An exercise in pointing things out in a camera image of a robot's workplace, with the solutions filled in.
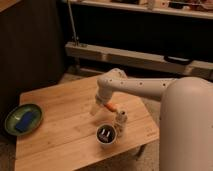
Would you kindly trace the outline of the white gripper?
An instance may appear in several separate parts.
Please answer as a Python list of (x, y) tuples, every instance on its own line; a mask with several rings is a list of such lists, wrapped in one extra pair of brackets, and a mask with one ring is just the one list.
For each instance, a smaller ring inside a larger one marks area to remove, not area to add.
[(92, 116), (94, 116), (95, 114), (99, 112), (99, 110), (101, 109), (101, 106), (105, 106), (109, 102), (109, 98), (103, 98), (99, 94), (96, 94), (95, 102), (96, 104), (94, 104), (90, 110), (90, 114)]

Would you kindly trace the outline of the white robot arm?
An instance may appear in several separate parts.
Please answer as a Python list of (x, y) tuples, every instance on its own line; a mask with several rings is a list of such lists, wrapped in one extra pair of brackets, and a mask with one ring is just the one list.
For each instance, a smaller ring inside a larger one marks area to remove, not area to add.
[(97, 77), (96, 104), (115, 92), (161, 102), (159, 171), (213, 171), (213, 82), (199, 77), (129, 78), (119, 68)]

